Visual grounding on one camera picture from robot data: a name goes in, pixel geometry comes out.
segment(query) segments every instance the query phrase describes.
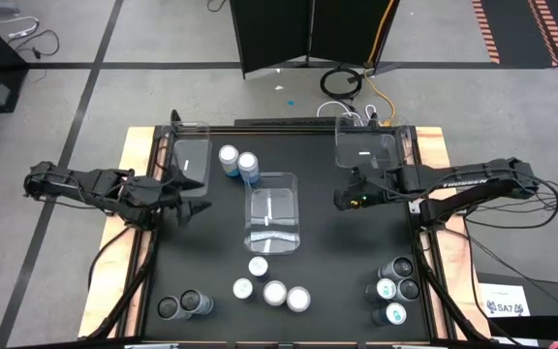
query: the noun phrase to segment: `clear plastic bin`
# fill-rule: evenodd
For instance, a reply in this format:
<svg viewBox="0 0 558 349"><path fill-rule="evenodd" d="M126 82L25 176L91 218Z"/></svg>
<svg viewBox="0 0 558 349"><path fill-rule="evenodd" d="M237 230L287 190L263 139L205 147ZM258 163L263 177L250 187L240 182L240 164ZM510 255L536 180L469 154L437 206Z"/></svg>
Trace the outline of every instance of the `clear plastic bin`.
<svg viewBox="0 0 558 349"><path fill-rule="evenodd" d="M262 173L246 184L244 244L256 254L287 254L300 245L296 176Z"/></svg>
<svg viewBox="0 0 558 349"><path fill-rule="evenodd" d="M395 137L366 128L347 126L342 120L351 118L337 116L335 124L335 162L341 168L371 165L374 169L386 169L399 164Z"/></svg>
<svg viewBox="0 0 558 349"><path fill-rule="evenodd" d="M164 126L164 133L172 132L175 137L170 149L170 171L181 171L189 179L204 184L204 187L185 190L183 198L203 196L208 191L210 177L210 127L204 122L173 122Z"/></svg>

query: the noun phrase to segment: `black partition screen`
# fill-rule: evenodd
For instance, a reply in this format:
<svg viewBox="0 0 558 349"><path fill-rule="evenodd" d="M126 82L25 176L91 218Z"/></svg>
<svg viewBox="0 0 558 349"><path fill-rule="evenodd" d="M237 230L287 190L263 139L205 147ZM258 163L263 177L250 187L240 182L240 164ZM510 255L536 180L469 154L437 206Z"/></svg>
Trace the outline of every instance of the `black partition screen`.
<svg viewBox="0 0 558 349"><path fill-rule="evenodd" d="M376 66L398 5L399 0L232 0L242 72L304 55L361 66L372 49Z"/></svg>
<svg viewBox="0 0 558 349"><path fill-rule="evenodd" d="M362 66L373 50L372 62L376 64L398 3L398 0L316 1L309 54ZM376 41L383 16L385 21Z"/></svg>
<svg viewBox="0 0 558 349"><path fill-rule="evenodd" d="M310 0L232 0L243 73L307 54Z"/></svg>

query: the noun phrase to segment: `floor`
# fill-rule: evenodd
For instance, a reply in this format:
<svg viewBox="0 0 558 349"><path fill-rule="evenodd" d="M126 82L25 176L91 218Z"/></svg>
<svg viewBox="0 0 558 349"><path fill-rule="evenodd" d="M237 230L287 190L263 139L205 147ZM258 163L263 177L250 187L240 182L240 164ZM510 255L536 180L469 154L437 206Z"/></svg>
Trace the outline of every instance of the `floor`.
<svg viewBox="0 0 558 349"><path fill-rule="evenodd" d="M42 28L60 36L60 51L45 62L94 62L97 55L105 62L238 61L229 6L210 13L202 0L17 3L22 16L39 17ZM115 27L101 52L110 16ZM16 23L0 24L2 35L16 30ZM53 42L42 38L34 44L48 50ZM24 57L35 60L31 54ZM402 0L382 60L488 62L489 57L470 0L438 0L436 5ZM128 127L166 123L171 109L186 120L230 125L238 118L313 116L327 101L319 87L326 69L264 70L243 80L239 69L92 72L87 67L30 71L15 112L0 114L0 326L5 319L8 328L0 331L3 345L77 337L86 274L105 217L56 207L41 240L35 230L45 220L40 218L42 205L21 196L29 166L57 162L71 126L82 121L79 129L72 128L73 134L77 131L74 147L64 151L72 150L69 167L110 168L119 162ZM443 127L452 164L518 157L531 163L539 177L558 183L558 69L397 69L374 81L409 123ZM354 105L362 109L370 103L380 114L388 112L365 87ZM483 213L479 219L530 224L544 216ZM535 230L469 227L519 270L558 281L558 217ZM35 266L21 270L30 247L40 247ZM510 273L480 252L476 267ZM4 315L7 307L11 310L17 282L26 286L16 288L11 302L17 312Z"/></svg>

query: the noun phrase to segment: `white paper sign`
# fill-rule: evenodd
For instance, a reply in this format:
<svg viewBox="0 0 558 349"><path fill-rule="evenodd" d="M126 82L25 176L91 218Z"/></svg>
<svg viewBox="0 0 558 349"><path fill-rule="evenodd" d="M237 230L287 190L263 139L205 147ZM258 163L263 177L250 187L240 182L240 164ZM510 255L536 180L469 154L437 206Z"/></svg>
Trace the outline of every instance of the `white paper sign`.
<svg viewBox="0 0 558 349"><path fill-rule="evenodd" d="M483 304L485 305L485 314L489 318L495 317L512 317L512 316L531 316L529 312L529 304L524 296L522 286L481 285L481 295ZM493 337L499 339L501 343L512 344L507 338ZM514 338L520 344L527 346L538 346L535 339Z"/></svg>

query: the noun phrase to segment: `black table surface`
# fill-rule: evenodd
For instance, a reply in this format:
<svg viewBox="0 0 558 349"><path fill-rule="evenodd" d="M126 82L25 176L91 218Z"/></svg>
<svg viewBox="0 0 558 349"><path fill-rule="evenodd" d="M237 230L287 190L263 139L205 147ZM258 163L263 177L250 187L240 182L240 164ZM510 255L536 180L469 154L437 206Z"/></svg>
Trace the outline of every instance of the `black table surface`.
<svg viewBox="0 0 558 349"><path fill-rule="evenodd" d="M427 340L424 302L404 302L400 326L376 327L375 306L363 296L376 281L375 269L397 256L413 259L407 208L385 205L338 211L336 188L350 171L335 166L332 135L211 135L208 193L212 207L178 228L165 212L159 229L157 263L147 298L143 334L148 340L192 341L415 341ZM268 256L270 280L290 289L306 288L311 306L302 313L264 302L264 284L247 266L254 254L244 245L244 184L227 177L218 160L224 144L257 155L262 172L297 176L300 247L293 254ZM233 283L247 277L257 296L243 303ZM214 310L188 321L162 320L157 305L165 296L197 289L215 300Z"/></svg>

